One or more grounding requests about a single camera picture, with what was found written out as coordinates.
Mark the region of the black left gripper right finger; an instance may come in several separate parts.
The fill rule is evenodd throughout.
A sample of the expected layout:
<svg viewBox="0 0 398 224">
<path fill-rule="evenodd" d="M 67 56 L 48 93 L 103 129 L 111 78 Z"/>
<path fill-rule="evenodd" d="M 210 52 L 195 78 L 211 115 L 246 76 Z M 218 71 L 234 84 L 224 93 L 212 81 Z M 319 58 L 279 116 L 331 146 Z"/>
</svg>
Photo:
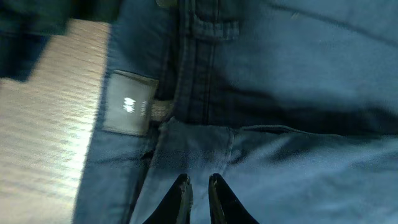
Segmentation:
<svg viewBox="0 0 398 224">
<path fill-rule="evenodd" d="M 259 224 L 220 174 L 210 176 L 208 196 L 211 224 Z"/>
</svg>

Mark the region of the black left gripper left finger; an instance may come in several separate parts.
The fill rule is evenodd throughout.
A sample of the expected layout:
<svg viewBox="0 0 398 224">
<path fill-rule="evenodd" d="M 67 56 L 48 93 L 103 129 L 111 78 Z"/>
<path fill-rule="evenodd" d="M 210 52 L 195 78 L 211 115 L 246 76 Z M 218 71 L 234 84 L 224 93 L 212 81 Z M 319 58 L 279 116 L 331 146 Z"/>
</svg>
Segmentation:
<svg viewBox="0 0 398 224">
<path fill-rule="evenodd" d="M 143 224 L 190 224 L 192 205 L 193 189 L 190 177 L 180 174 Z"/>
</svg>

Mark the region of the dark blue shorts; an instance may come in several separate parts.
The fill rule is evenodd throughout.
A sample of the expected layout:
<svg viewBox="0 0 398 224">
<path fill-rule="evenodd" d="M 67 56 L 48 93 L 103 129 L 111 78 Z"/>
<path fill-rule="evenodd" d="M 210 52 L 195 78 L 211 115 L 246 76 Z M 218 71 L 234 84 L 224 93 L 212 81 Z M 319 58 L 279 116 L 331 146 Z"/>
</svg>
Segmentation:
<svg viewBox="0 0 398 224">
<path fill-rule="evenodd" d="M 180 174 L 259 223 L 397 222 L 397 2 L 123 1 L 73 223 L 144 223 Z"/>
</svg>

